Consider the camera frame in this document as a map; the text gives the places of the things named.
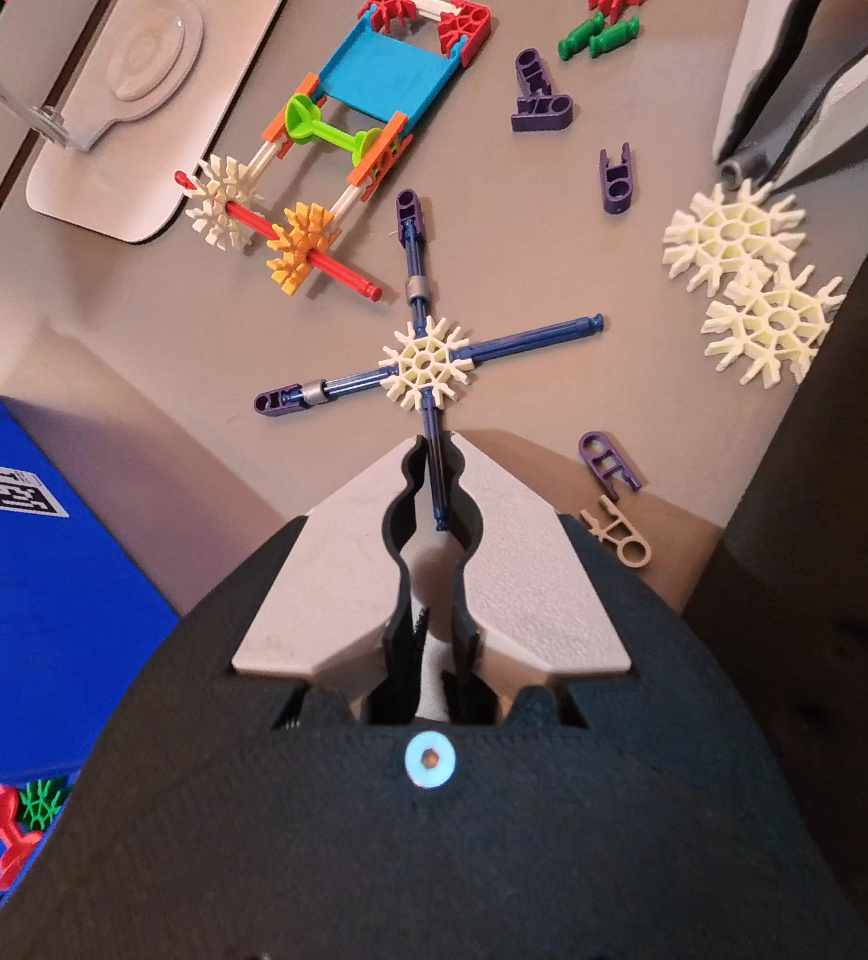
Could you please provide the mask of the white fan connector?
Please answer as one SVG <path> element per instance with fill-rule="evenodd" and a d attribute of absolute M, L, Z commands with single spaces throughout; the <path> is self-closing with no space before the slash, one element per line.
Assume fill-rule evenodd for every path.
<path fill-rule="evenodd" d="M 607 495 L 599 498 L 602 515 L 580 510 L 581 520 L 588 532 L 603 545 L 611 547 L 620 562 L 631 570 L 647 566 L 652 559 L 652 548 L 627 516 Z"/>

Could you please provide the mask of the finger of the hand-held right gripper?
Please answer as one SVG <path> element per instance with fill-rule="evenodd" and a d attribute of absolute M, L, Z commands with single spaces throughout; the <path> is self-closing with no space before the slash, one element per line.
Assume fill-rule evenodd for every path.
<path fill-rule="evenodd" d="M 761 138 L 798 140 L 802 117 L 855 54 L 853 2 L 749 2 L 728 69 L 713 160 Z"/>
<path fill-rule="evenodd" d="M 840 70 L 814 103 L 802 131 L 774 162 L 767 180 L 794 181 L 868 128 L 868 49 Z"/>

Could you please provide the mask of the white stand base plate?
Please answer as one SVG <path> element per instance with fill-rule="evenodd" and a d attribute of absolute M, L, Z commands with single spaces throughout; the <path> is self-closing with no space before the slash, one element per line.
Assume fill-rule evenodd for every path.
<path fill-rule="evenodd" d="M 6 2 L 0 84 L 41 108 L 99 2 Z M 26 185 L 40 214 L 128 243 L 156 235 L 198 173 L 282 2 L 112 2 L 75 69 Z M 0 101 L 0 185 L 29 132 Z"/>

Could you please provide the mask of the blue plastic bin with tag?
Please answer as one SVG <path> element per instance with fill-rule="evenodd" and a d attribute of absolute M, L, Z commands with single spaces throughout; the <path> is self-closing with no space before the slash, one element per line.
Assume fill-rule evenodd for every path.
<path fill-rule="evenodd" d="M 66 777 L 72 790 L 177 623 L 0 402 L 0 785 Z"/>

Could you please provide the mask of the colourful toy car frame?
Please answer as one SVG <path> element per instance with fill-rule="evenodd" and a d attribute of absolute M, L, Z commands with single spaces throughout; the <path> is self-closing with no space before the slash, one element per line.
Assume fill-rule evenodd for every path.
<path fill-rule="evenodd" d="M 193 229 L 219 250 L 243 250 L 263 237 L 272 280 L 294 295 L 315 270 L 376 302 L 380 287 L 330 255 L 342 223 L 365 203 L 412 141 L 448 81 L 468 67 L 491 32 L 491 11 L 476 2 L 367 2 L 319 72 L 309 73 L 263 133 L 248 163 L 212 155 L 200 175 L 176 171 Z M 331 206 L 298 202 L 287 227 L 259 210 L 260 183 L 294 146 L 313 142 L 350 155 L 352 168 Z"/>

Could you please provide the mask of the small white snowflake connector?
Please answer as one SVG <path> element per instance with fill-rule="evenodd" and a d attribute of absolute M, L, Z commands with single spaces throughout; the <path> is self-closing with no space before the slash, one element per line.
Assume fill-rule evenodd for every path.
<path fill-rule="evenodd" d="M 435 321 L 427 316 L 419 334 L 411 327 L 406 333 L 394 332 L 400 348 L 384 346 L 386 358 L 378 361 L 380 368 L 391 369 L 379 384 L 389 400 L 416 411 L 421 410 L 427 395 L 438 410 L 444 410 L 446 400 L 457 400 L 452 382 L 467 385 L 467 372 L 475 362 L 460 355 L 470 344 L 461 327 L 449 330 L 449 326 L 446 318 Z"/>

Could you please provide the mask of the blue plastic rod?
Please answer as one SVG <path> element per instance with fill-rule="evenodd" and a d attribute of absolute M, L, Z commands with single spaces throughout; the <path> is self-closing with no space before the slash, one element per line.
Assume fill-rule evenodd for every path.
<path fill-rule="evenodd" d="M 317 379 L 309 381 L 301 388 L 304 399 L 310 406 L 320 405 L 341 397 L 366 391 L 380 385 L 380 381 L 391 376 L 391 369 L 387 366 L 369 370 L 362 373 L 350 375 L 347 377 L 324 380 Z"/>
<path fill-rule="evenodd" d="M 428 447 L 433 518 L 438 531 L 449 531 L 451 529 L 451 504 L 445 479 L 440 409 L 437 406 L 431 387 L 422 388 L 420 397 L 420 410 Z"/>
<path fill-rule="evenodd" d="M 407 246 L 404 248 L 407 260 L 407 281 L 405 297 L 413 314 L 413 330 L 417 337 L 427 333 L 430 307 L 430 289 L 424 263 L 424 239 L 411 236 L 408 227 Z"/>
<path fill-rule="evenodd" d="M 495 358 L 526 353 L 590 337 L 602 332 L 603 329 L 604 318 L 601 314 L 594 317 L 575 318 L 506 337 L 470 343 L 458 349 L 453 349 L 451 358 L 454 360 L 469 360 L 474 364 L 480 364 Z"/>

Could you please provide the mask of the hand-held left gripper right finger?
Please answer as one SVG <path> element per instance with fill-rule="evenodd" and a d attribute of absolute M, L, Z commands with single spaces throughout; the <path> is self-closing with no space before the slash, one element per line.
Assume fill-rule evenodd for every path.
<path fill-rule="evenodd" d="M 492 723 L 498 696 L 627 673 L 632 661 L 557 511 L 460 433 L 444 449 L 464 549 L 451 615 L 453 719 Z"/>

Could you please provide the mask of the large white snowflake connector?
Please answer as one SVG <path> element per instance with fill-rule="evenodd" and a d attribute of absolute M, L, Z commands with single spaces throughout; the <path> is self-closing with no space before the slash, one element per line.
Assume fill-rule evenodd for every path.
<path fill-rule="evenodd" d="M 696 267 L 687 291 L 705 284 L 706 294 L 713 297 L 727 273 L 741 280 L 766 280 L 770 266 L 788 264 L 805 240 L 796 228 L 806 211 L 794 207 L 794 195 L 764 208 L 773 186 L 767 182 L 754 188 L 746 178 L 733 199 L 721 185 L 709 196 L 695 194 L 691 213 L 677 210 L 663 234 L 661 261 L 670 266 L 668 277 L 675 279 Z"/>
<path fill-rule="evenodd" d="M 724 334 L 704 350 L 705 356 L 721 357 L 717 371 L 746 356 L 750 364 L 741 384 L 761 377 L 763 387 L 770 389 L 780 383 L 783 363 L 788 364 L 797 383 L 803 382 L 834 313 L 846 298 L 835 294 L 841 276 L 815 294 L 806 293 L 803 287 L 813 269 L 807 266 L 794 277 L 782 264 L 766 273 L 742 272 L 728 283 L 724 291 L 727 302 L 712 302 L 701 328 L 704 334 Z"/>

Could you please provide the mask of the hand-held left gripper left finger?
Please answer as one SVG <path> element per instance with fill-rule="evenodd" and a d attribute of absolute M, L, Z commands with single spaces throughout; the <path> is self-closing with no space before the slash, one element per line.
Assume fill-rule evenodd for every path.
<path fill-rule="evenodd" d="M 416 531 L 427 443 L 409 437 L 310 510 L 232 658 L 240 674 L 366 696 L 373 723 L 410 722 L 427 619 L 402 557 Z"/>

